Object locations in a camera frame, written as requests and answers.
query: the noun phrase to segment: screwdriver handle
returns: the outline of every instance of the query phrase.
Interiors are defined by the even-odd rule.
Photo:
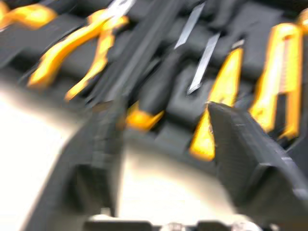
[[[148,131],[162,118],[185,51],[184,45],[172,50],[143,85],[139,93],[139,101],[128,113],[126,122],[129,127]]]
[[[214,20],[209,23],[209,27],[215,31],[225,31],[226,26],[230,20],[234,17],[236,10],[245,2],[246,0],[221,0],[220,6],[216,12]]]
[[[173,80],[185,53],[184,46],[172,50],[139,93],[139,109],[156,115],[167,106]]]
[[[63,14],[72,10],[76,4],[76,0],[42,0],[39,2],[40,5],[46,6],[57,14]]]
[[[243,48],[239,47],[227,56],[208,97],[209,102],[234,105],[240,83],[243,53]],[[211,161],[215,157],[215,142],[207,106],[196,128],[190,152],[206,161]]]

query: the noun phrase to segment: yellow tool grip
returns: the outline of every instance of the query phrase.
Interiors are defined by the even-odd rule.
[[[251,116],[265,132],[274,130],[279,94],[286,94],[286,126],[282,136],[291,139],[299,132],[302,75],[302,30],[291,23],[273,27],[265,69],[257,83]]]
[[[115,42],[113,29],[121,27],[125,24],[128,24],[128,18],[124,16],[118,19],[116,22],[111,19],[104,24],[101,29],[96,53],[91,67],[84,78],[66,93],[66,100],[71,100],[76,95],[78,95],[97,74],[103,71],[108,62],[108,50],[114,45]]]
[[[140,130],[149,131],[163,117],[164,111],[151,115],[147,112],[139,110],[138,102],[133,104],[128,110],[126,124],[128,127]]]
[[[11,23],[21,23],[31,29],[39,29],[57,16],[54,10],[40,4],[18,7],[7,14]]]
[[[10,9],[5,2],[0,1],[0,30],[3,30],[10,24],[10,19],[7,17]]]
[[[308,8],[304,9],[300,13],[298,20],[299,20],[299,25],[302,28],[304,34],[305,35],[308,34]]]
[[[242,58],[242,48],[237,48],[228,55],[218,73],[208,101],[234,105],[241,76]],[[211,161],[215,157],[215,142],[207,106],[195,131],[190,152],[193,156],[206,161]]]
[[[40,89],[49,86],[53,82],[64,58],[76,47],[100,34],[103,24],[109,20],[109,14],[104,13],[104,10],[100,12],[100,17],[97,17],[96,21],[73,32],[63,41],[51,47],[42,56],[39,67],[30,77],[28,86]]]

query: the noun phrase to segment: yellow utility knife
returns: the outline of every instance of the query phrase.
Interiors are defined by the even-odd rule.
[[[298,136],[300,120],[303,32],[295,24],[273,27],[264,72],[249,112],[266,133],[275,129],[277,101],[285,96],[285,126],[279,139]]]

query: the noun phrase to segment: metal blade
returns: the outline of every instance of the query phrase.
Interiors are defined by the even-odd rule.
[[[186,22],[186,24],[185,24],[185,26],[184,26],[184,28],[182,30],[182,33],[181,33],[181,35],[180,35],[180,37],[178,39],[178,42],[175,45],[174,49],[176,49],[177,47],[179,47],[180,45],[184,44],[187,41],[191,31],[193,30],[194,26],[196,25],[196,23],[197,23],[197,21],[198,21],[198,19],[200,17],[200,14],[201,14],[202,9],[204,8],[204,6],[205,6],[205,2],[200,4],[200,5],[197,5],[192,10],[192,12],[189,15],[189,18],[188,18],[188,20],[187,20],[187,22]]]
[[[213,35],[207,42],[206,48],[203,52],[203,55],[201,57],[201,60],[199,62],[199,65],[197,67],[196,74],[193,77],[192,83],[187,90],[187,94],[193,93],[195,90],[197,90],[201,86],[201,80],[203,78],[203,75],[206,71],[206,68],[210,62],[211,56],[213,54],[213,51],[216,47],[216,44],[218,42],[220,36],[220,32]]]

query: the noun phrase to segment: white surface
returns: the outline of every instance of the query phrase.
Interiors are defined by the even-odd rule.
[[[22,229],[62,146],[81,124],[65,109],[1,84],[1,231]],[[153,224],[238,219],[214,178],[151,150],[129,145],[125,153],[120,218]]]

